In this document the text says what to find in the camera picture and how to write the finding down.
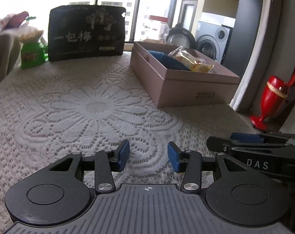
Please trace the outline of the grey sofa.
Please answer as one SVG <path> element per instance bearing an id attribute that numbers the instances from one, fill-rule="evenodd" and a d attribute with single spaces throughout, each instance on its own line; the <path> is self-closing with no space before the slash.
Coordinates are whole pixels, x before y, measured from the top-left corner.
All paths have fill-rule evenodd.
<path id="1" fill-rule="evenodd" d="M 16 29 L 0 32 L 0 82 L 16 65 L 21 48 L 22 44 L 18 39 Z"/>

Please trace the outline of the large black snack bag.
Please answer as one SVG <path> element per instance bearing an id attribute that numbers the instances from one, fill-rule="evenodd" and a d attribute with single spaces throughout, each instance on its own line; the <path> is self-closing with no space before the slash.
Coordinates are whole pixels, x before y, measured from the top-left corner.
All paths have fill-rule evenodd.
<path id="1" fill-rule="evenodd" d="M 48 58 L 51 62 L 121 56 L 126 9 L 107 5 L 63 5 L 50 11 Z"/>

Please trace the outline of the blue seaweed snack bag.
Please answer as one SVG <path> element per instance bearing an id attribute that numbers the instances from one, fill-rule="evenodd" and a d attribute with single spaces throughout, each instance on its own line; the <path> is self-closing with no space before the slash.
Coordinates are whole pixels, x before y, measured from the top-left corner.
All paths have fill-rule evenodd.
<path id="1" fill-rule="evenodd" d="M 148 53 L 169 70 L 190 71 L 190 69 L 188 69 L 183 63 L 172 57 L 169 57 L 163 52 L 149 50 Z"/>

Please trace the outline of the white lace tablecloth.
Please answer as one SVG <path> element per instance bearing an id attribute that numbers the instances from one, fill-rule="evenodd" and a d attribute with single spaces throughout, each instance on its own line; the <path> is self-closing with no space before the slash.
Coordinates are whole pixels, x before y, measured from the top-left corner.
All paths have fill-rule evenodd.
<path id="1" fill-rule="evenodd" d="M 167 144 L 209 156 L 210 136 L 253 128 L 227 104 L 157 108 L 129 65 L 117 57 L 14 68 L 0 83 L 0 233 L 10 225 L 7 190 L 70 154 L 114 150 L 128 139 L 130 158 L 116 184 L 181 183 Z"/>

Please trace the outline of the pink cardboard box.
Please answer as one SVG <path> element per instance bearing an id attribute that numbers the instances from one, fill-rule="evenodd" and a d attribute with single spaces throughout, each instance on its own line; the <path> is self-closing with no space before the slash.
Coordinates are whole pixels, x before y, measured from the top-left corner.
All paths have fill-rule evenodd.
<path id="1" fill-rule="evenodd" d="M 152 98 L 156 107 L 228 104 L 240 83 L 240 77 L 204 54 L 189 49 L 193 56 L 214 65 L 211 73 L 169 70 L 150 51 L 170 53 L 174 45 L 136 42 L 130 67 Z"/>

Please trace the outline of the floral blanket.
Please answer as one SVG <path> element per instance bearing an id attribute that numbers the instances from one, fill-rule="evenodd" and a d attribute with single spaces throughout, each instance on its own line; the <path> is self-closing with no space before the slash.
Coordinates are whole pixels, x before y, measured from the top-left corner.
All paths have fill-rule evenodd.
<path id="1" fill-rule="evenodd" d="M 29 17 L 29 13 L 26 11 L 7 15 L 3 19 L 0 19 L 0 32 L 5 29 L 19 28 L 27 17 Z"/>

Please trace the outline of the orange snack bar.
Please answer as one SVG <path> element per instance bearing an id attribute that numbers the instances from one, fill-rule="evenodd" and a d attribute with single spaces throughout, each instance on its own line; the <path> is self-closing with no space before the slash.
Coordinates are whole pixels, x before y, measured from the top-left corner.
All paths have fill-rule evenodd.
<path id="1" fill-rule="evenodd" d="M 182 63 L 192 72 L 210 73 L 214 65 L 209 65 L 202 58 L 197 58 L 188 52 L 184 47 L 180 46 L 168 54 L 169 57 Z"/>

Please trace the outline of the grey washing machine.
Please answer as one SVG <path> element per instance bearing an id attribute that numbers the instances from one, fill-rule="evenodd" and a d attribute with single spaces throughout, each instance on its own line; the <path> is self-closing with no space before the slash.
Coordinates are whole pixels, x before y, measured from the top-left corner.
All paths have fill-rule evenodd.
<path id="1" fill-rule="evenodd" d="M 195 34 L 195 49 L 221 63 L 228 49 L 232 27 L 199 21 Z"/>

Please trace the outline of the clear jar red lid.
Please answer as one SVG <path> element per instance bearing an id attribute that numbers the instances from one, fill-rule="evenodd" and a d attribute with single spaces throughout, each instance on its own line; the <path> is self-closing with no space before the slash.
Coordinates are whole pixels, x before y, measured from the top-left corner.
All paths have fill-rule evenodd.
<path id="1" fill-rule="evenodd" d="M 166 42 L 168 32 L 170 30 L 168 24 L 168 18 L 161 16 L 150 15 L 148 17 L 147 24 L 147 38 L 150 40 L 160 41 L 161 43 Z"/>

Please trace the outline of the red vase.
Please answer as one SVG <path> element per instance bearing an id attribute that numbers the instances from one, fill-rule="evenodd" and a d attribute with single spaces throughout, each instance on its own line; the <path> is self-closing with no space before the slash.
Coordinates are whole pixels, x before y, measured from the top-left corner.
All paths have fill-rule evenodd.
<path id="1" fill-rule="evenodd" d="M 254 128 L 260 131 L 267 130 L 268 126 L 265 124 L 265 119 L 273 117 L 276 114 L 282 104 L 286 101 L 290 88 L 294 83 L 295 72 L 289 82 L 285 82 L 275 75 L 272 75 L 268 79 L 260 103 L 261 115 L 251 115 L 249 117 Z"/>

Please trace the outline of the black round pot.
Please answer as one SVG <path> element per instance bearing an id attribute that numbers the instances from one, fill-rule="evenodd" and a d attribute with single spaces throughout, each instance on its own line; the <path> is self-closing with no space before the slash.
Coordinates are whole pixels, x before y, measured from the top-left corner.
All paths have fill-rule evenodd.
<path id="1" fill-rule="evenodd" d="M 183 28 L 181 23 L 176 24 L 175 27 L 171 28 L 166 37 L 167 44 L 172 44 L 177 47 L 184 47 L 186 49 L 194 49 L 196 41 L 192 33 Z"/>

